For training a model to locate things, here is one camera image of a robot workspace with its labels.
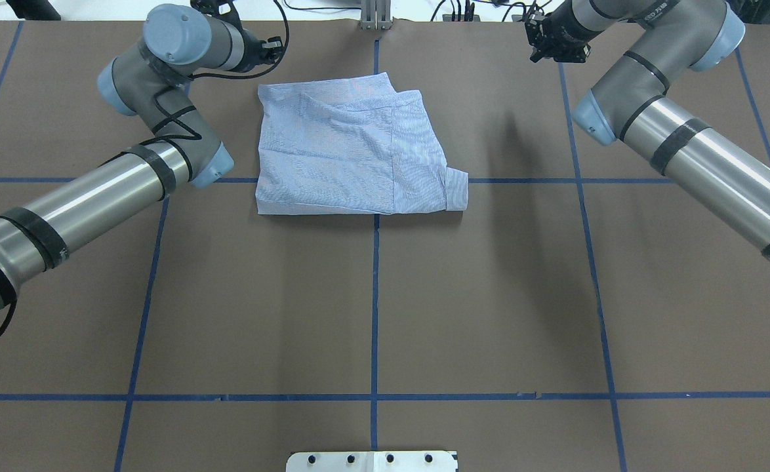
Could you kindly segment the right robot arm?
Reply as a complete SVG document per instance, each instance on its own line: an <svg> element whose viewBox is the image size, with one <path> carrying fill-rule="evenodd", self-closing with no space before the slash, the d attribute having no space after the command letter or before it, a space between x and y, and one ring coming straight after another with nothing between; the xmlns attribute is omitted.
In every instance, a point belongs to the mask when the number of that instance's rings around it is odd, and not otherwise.
<svg viewBox="0 0 770 472"><path fill-rule="evenodd" d="M563 1L524 18L530 60L583 64L621 23L638 25L639 38L571 108L571 122L601 146L625 144L770 263L770 165L672 92L730 57L745 23L726 1Z"/></svg>

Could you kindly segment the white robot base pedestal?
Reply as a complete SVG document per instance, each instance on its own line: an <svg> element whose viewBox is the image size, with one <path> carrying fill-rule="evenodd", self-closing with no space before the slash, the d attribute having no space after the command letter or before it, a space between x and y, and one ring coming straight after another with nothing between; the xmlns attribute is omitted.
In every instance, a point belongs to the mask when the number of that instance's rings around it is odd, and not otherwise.
<svg viewBox="0 0 770 472"><path fill-rule="evenodd" d="M445 450L328 451L290 455L286 471L458 471L456 452Z"/></svg>

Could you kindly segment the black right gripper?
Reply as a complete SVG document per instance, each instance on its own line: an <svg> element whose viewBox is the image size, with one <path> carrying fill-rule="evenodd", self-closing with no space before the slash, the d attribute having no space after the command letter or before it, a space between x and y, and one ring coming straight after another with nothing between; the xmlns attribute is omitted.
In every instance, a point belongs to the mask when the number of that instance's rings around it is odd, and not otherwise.
<svg viewBox="0 0 770 472"><path fill-rule="evenodd" d="M543 21L544 39L529 40L530 60L537 63L550 56L587 56L585 48L596 33L588 29L574 14L572 7L559 7Z"/></svg>

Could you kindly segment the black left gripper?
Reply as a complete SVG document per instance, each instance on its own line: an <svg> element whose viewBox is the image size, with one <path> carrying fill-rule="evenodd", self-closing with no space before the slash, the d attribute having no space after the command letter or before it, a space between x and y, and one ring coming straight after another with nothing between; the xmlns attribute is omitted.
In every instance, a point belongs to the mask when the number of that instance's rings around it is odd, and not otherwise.
<svg viewBox="0 0 770 472"><path fill-rule="evenodd" d="M286 47L282 38L262 40L252 33L242 33L244 52L241 58L241 71L252 71L257 66L271 65L282 60Z"/></svg>

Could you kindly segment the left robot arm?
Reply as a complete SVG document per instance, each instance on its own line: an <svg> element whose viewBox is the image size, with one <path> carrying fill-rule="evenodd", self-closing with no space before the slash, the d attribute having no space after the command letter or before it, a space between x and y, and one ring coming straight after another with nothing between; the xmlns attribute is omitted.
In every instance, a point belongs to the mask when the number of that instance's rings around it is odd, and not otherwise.
<svg viewBox="0 0 770 472"><path fill-rule="evenodd" d="M279 66L291 39L260 39L243 27L234 3L164 3L142 24L137 42L104 67L101 98L124 116L136 116L148 140L47 194L0 213L0 311L4 331L25 282L61 266L70 254L164 201L180 186L205 188L234 167L234 159L193 104L187 87L199 78L249 80Z"/></svg>

